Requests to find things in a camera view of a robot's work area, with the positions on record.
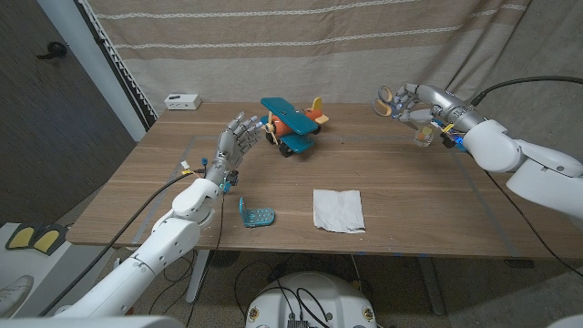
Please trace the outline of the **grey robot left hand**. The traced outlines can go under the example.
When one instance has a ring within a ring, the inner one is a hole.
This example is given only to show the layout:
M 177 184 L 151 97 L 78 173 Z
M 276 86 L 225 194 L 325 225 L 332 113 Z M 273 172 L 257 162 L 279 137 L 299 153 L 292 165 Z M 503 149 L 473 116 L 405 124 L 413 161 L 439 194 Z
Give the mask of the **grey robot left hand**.
M 242 163 L 244 155 L 260 140 L 263 123 L 257 116 L 244 119 L 241 111 L 220 133 L 216 153 L 205 179 L 220 186 Z

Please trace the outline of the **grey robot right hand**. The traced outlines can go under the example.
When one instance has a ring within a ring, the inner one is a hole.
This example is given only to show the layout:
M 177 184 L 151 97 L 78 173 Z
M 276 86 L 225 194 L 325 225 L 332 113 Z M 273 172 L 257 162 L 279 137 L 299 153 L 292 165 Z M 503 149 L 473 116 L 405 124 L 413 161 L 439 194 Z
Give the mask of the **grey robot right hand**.
M 405 84 L 389 102 L 392 115 L 412 128 L 429 125 L 435 118 L 468 132 L 485 118 L 459 97 L 431 85 Z

